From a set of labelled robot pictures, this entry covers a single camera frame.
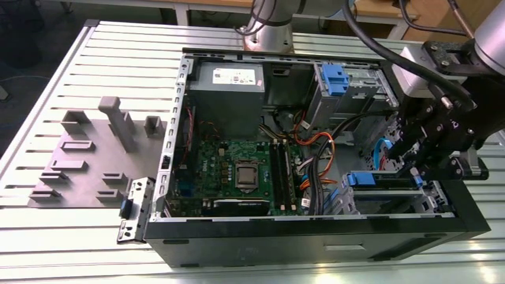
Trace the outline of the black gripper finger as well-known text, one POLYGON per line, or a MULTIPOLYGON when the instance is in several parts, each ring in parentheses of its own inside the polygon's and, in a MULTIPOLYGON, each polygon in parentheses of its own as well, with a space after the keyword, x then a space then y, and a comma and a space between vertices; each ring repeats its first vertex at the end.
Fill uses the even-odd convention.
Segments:
POLYGON ((421 138, 421 126, 434 113, 432 102, 406 102, 400 107, 397 123, 398 139, 388 151, 388 158, 397 160, 421 138))
POLYGON ((446 150, 430 143, 417 143, 417 149, 404 155, 404 165, 397 171, 400 178, 412 175, 412 169, 417 169, 417 173, 424 180, 436 176, 434 172, 445 168, 446 160, 454 152, 446 150))

